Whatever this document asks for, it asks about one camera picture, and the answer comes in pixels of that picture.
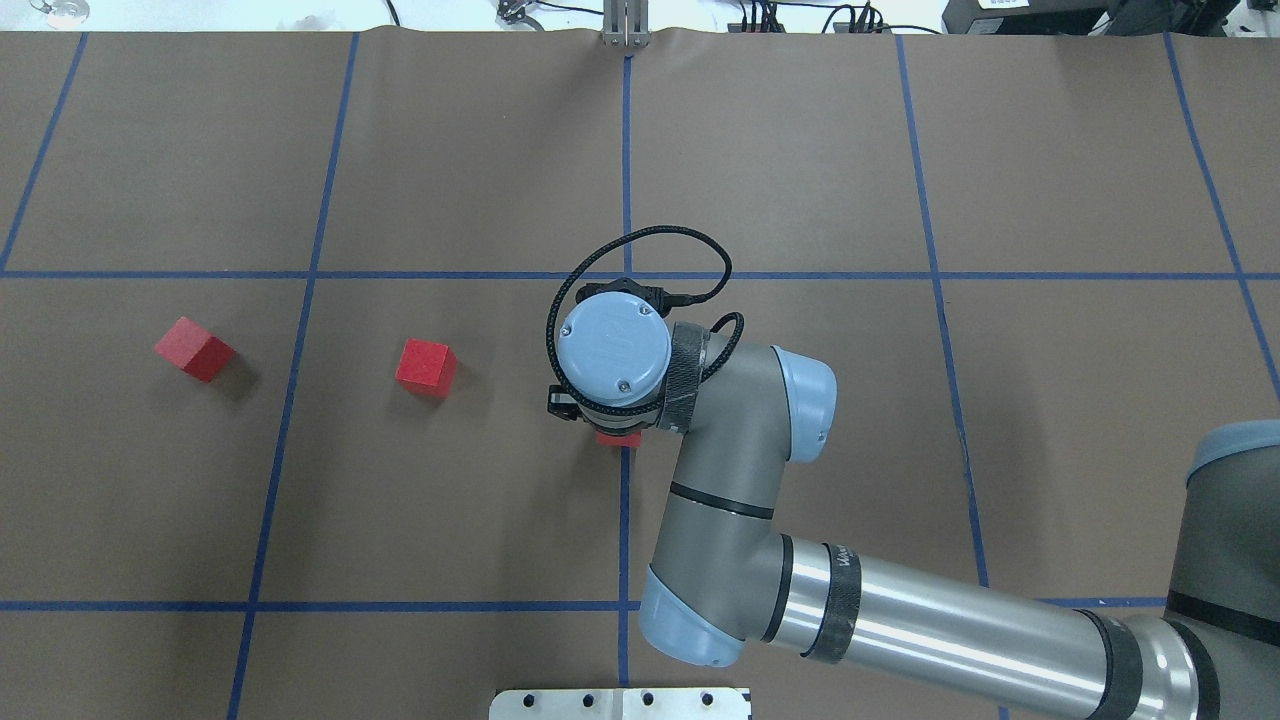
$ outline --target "metal stand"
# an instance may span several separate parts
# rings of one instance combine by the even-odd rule
[[[614,47],[649,45],[649,0],[604,0],[602,33]]]

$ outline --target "black cable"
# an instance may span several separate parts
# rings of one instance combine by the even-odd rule
[[[737,347],[737,341],[742,338],[742,329],[746,325],[746,318],[741,313],[726,313],[716,324],[712,325],[712,332],[718,333],[724,325],[733,323],[733,334],[728,336],[728,342],[724,343],[724,350],[716,356],[716,360],[703,370],[703,382],[705,383],[708,378],[716,374],[717,370],[728,363],[728,356],[733,354],[733,348]]]
[[[854,13],[856,13],[858,9],[854,8],[852,5],[836,5],[836,9],[832,10],[829,15],[827,15],[827,22],[822,23],[822,29],[818,31],[818,35],[827,32],[827,28],[831,27],[831,20],[836,19],[836,13],[841,10],[849,10],[849,23],[852,24],[855,19]]]
[[[774,5],[790,5],[792,8],[822,8],[823,10],[828,10],[831,8],[836,8],[837,6],[837,5],[819,5],[818,3],[791,3],[790,0],[776,0],[773,4]]]
[[[589,15],[604,15],[600,10],[593,10],[590,8],[575,8],[572,5],[557,5],[556,3],[543,3],[543,0],[534,0],[544,8],[554,8],[557,10],[571,10],[573,13],[586,13]]]
[[[923,29],[924,32],[932,32],[933,35],[942,35],[941,32],[924,26],[876,26],[867,32],[879,32],[882,29]]]
[[[631,242],[640,240],[641,237],[648,237],[650,234],[682,234],[686,237],[691,237],[714,250],[716,254],[719,255],[721,261],[724,263],[724,273],[721,275],[719,282],[716,283],[716,287],[700,295],[690,295],[684,305],[700,305],[716,297],[717,295],[719,295],[719,291],[724,290],[724,286],[728,284],[728,278],[733,274],[733,261],[730,259],[728,252],[726,252],[724,249],[721,247],[718,242],[712,240],[712,237],[705,233],[681,225],[652,225],[648,228],[640,228],[635,232],[630,232],[617,240],[605,243],[595,252],[588,255],[586,260],[582,260],[577,265],[577,268],[573,268],[573,272],[570,273],[567,278],[564,278],[564,282],[556,292],[556,299],[552,300],[550,310],[548,310],[547,313],[547,359],[550,360],[552,373],[556,374],[556,380],[564,388],[568,396],[572,397],[580,406],[593,413],[599,413],[602,415],[634,418],[637,415],[648,415],[649,413],[654,413],[662,409],[660,397],[652,402],[646,402],[644,405],[637,405],[634,407],[611,407],[608,405],[600,405],[594,400],[586,398],[585,396],[582,396],[581,392],[579,392],[576,387],[573,387],[573,383],[568,380],[568,377],[564,374],[564,369],[561,368],[559,355],[557,355],[556,352],[556,320],[559,316],[561,305],[564,304],[564,297],[568,295],[568,291],[573,287],[573,283],[576,283],[586,273],[586,270],[590,269],[591,265],[599,261],[600,258],[604,258],[605,255],[613,252],[614,250],[622,247],[623,245],[628,245]],[[741,337],[742,334],[741,329],[742,329],[742,323],[741,320],[739,320],[737,329],[733,333],[735,337],[730,338],[730,345],[726,345],[719,357],[717,357],[714,363],[712,363],[705,370],[703,370],[704,382],[713,374],[716,374],[716,370],[719,370],[719,368],[728,361],[730,354],[732,354],[733,347],[737,346],[737,337]]]

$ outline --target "red wooden block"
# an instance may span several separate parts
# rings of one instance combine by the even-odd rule
[[[600,445],[607,445],[609,447],[640,447],[640,433],[631,433],[628,436],[617,437],[607,436],[600,430],[595,430],[595,442]]]
[[[396,380],[416,395],[448,397],[458,359],[448,345],[408,338]]]
[[[202,383],[212,380],[236,356],[229,345],[186,316],[178,318],[169,332],[164,333],[156,343],[156,352]]]

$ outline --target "black band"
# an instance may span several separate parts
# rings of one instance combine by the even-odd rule
[[[1165,620],[1169,626],[1183,638],[1187,653],[1192,656],[1192,665],[1196,666],[1196,689],[1198,701],[1196,703],[1196,720],[1217,720],[1222,707],[1222,693],[1217,685],[1217,670],[1213,669],[1213,659],[1210,657],[1204,643],[1199,642],[1190,628],[1176,620]]]
[[[701,325],[676,323],[671,332],[667,382],[662,388],[662,413],[654,425],[678,434],[689,432],[689,424],[694,421],[694,406],[698,404],[698,388],[703,382],[709,336]]]
[[[680,483],[671,483],[671,495],[684,497],[685,500],[692,500],[694,502],[701,505],[709,505],[717,510],[724,510],[726,512],[733,512],[736,515],[746,515],[748,518],[759,518],[760,520],[773,519],[772,507],[748,505],[745,502],[739,502],[736,500],[730,500],[727,497],[721,497],[718,495],[712,495],[709,492],[694,489],[691,487],[686,487]]]
[[[842,544],[828,544],[831,556],[831,584],[827,587],[827,606],[813,647],[800,657],[835,665],[845,659],[854,639],[858,609],[863,601],[863,564],[858,553]]]
[[[1084,720],[1128,720],[1142,697],[1142,650],[1138,638],[1120,620],[1076,610],[1088,618],[1102,637],[1107,653],[1107,682],[1093,714]]]
[[[1224,605],[1215,605],[1207,600],[1175,591],[1169,591],[1169,605],[1165,607],[1171,612],[1244,635],[1251,641],[1280,647],[1280,623],[1275,620],[1258,618]]]
[[[795,569],[795,547],[791,536],[782,534],[782,579],[778,580],[778,597],[773,601],[773,618],[769,618],[769,626],[760,637],[760,642],[771,643],[782,626],[782,614],[787,609],[787,596],[791,594],[791,570]]]

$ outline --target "metal bracket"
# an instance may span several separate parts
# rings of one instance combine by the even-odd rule
[[[604,0],[604,44],[614,47],[649,45],[649,0]]]
[[[489,720],[599,717],[602,720],[750,720],[751,691],[742,688],[605,688],[506,691]]]

